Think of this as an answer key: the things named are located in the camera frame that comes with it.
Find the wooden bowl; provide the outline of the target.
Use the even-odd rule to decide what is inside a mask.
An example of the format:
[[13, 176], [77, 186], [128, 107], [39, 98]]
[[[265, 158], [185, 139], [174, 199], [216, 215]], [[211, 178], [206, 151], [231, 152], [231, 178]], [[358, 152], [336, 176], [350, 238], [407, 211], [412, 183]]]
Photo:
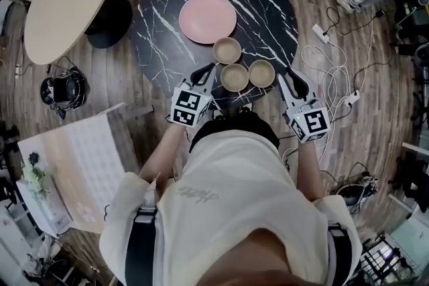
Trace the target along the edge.
[[221, 64], [234, 64], [241, 57], [240, 43], [230, 37], [221, 38], [214, 43], [213, 55], [217, 62]]
[[249, 80], [258, 88], [267, 88], [275, 80], [274, 67], [266, 60], [256, 60], [249, 67]]
[[221, 72], [221, 84], [229, 92], [240, 92], [249, 83], [249, 74], [240, 64], [226, 65]]

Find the person's right forearm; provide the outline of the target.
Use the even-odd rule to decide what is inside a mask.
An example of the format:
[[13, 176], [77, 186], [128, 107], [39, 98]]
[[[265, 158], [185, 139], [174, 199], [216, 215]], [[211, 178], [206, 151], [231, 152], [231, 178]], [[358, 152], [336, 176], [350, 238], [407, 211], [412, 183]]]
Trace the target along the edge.
[[296, 187], [310, 202], [325, 195], [314, 142], [298, 144]]

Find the person's left forearm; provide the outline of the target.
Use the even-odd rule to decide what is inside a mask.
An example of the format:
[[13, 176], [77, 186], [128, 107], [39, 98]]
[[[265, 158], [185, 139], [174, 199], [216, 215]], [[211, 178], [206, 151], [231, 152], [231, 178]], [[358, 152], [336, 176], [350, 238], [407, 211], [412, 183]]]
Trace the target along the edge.
[[156, 182], [156, 191], [159, 197], [162, 197], [165, 192], [168, 180], [173, 178], [174, 163], [184, 138], [184, 132], [185, 126], [170, 124], [139, 173], [139, 177], [149, 184], [153, 181]]

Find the person's white shirt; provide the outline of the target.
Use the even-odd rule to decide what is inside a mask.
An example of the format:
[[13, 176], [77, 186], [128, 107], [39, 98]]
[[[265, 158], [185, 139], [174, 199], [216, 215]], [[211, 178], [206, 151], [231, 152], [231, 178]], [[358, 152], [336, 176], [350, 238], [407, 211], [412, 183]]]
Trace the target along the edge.
[[108, 209], [101, 254], [126, 282], [130, 237], [149, 242], [138, 225], [153, 224], [153, 286], [196, 286], [227, 251], [257, 229], [283, 243], [291, 272], [310, 282], [343, 286], [362, 252], [340, 196], [310, 202], [294, 185], [275, 146], [245, 131], [201, 139], [182, 177], [157, 200], [153, 183], [126, 173]]

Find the black marble round table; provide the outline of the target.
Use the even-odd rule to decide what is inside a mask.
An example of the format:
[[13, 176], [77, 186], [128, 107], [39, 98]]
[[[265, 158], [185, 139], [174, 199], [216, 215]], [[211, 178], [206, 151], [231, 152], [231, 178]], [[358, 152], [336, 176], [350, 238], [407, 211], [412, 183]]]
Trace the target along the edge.
[[[214, 44], [188, 39], [179, 14], [188, 0], [141, 0], [133, 16], [131, 40], [145, 76], [166, 96], [185, 77], [214, 62]], [[298, 47], [298, 25], [289, 0], [228, 0], [237, 13], [228, 37], [241, 45], [238, 62], [248, 68], [266, 60], [277, 73], [291, 65]]]

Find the pink plate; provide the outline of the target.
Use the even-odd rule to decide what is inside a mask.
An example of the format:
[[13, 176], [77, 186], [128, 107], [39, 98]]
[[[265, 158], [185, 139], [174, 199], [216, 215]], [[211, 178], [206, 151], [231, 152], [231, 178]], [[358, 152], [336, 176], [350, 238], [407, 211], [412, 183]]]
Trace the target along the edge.
[[198, 44], [214, 44], [232, 34], [237, 13], [228, 0], [188, 0], [179, 14], [182, 33]]

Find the white side table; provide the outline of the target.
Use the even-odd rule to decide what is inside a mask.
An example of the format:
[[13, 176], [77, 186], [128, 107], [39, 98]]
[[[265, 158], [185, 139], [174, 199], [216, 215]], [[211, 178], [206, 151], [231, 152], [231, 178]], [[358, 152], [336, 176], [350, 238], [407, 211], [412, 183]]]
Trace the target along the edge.
[[51, 175], [48, 184], [50, 192], [46, 198], [37, 198], [30, 192], [23, 178], [23, 172], [16, 186], [38, 228], [54, 238], [59, 238], [72, 227], [73, 221], [54, 179], [57, 167], [48, 157], [40, 139], [35, 137], [25, 139], [18, 143], [18, 147], [23, 160], [22, 168], [27, 163], [30, 153], [36, 152], [40, 156], [38, 167]]

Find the white flowers with green leaves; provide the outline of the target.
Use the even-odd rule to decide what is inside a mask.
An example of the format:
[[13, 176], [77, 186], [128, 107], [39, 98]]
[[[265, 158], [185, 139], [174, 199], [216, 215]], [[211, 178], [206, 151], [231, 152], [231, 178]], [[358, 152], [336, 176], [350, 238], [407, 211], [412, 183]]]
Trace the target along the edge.
[[40, 156], [36, 152], [30, 153], [27, 163], [22, 168], [23, 178], [30, 192], [37, 198], [46, 198], [49, 189], [51, 175], [38, 167]]

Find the beige round table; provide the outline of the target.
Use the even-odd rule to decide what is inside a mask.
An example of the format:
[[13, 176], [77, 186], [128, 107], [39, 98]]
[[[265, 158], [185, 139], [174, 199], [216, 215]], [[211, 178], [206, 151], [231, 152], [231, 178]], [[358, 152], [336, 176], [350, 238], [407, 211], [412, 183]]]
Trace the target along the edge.
[[114, 46], [127, 33], [133, 10], [128, 0], [32, 0], [24, 25], [28, 58], [49, 64], [85, 35], [98, 49]]

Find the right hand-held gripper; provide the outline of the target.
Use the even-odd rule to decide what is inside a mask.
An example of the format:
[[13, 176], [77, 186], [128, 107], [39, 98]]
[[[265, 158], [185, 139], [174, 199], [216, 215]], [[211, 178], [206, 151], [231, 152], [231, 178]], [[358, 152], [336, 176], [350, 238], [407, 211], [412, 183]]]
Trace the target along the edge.
[[277, 74], [277, 80], [287, 107], [286, 122], [299, 142], [323, 138], [330, 131], [330, 121], [327, 108], [316, 98], [313, 81], [292, 67], [286, 68], [285, 76]]

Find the person's black trousers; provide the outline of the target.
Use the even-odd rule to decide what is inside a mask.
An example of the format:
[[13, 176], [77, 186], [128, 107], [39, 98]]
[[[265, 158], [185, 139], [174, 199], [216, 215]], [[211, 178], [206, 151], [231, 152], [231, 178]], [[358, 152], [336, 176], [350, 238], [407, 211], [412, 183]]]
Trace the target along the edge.
[[223, 131], [247, 131], [260, 135], [270, 141], [276, 148], [280, 146], [280, 140], [274, 133], [270, 125], [259, 117], [253, 111], [241, 111], [234, 117], [218, 116], [203, 124], [194, 136], [189, 152], [191, 153], [194, 146], [204, 137], [220, 133]]

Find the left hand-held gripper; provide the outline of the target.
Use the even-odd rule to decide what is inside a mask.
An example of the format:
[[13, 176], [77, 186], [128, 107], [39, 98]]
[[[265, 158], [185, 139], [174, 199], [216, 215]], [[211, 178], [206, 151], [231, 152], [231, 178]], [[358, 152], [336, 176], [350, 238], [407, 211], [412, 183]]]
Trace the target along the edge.
[[213, 101], [211, 91], [216, 74], [216, 64], [211, 62], [191, 73], [190, 80], [185, 79], [175, 87], [170, 108], [172, 123], [190, 128], [197, 126]]

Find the black equipment bag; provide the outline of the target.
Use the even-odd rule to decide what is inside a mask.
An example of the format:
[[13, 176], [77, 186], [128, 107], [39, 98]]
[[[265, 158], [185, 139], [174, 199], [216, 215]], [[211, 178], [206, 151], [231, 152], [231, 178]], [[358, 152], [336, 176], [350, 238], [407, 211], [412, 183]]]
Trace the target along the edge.
[[86, 101], [86, 78], [76, 66], [71, 67], [60, 75], [45, 78], [40, 97], [52, 109], [74, 111]]

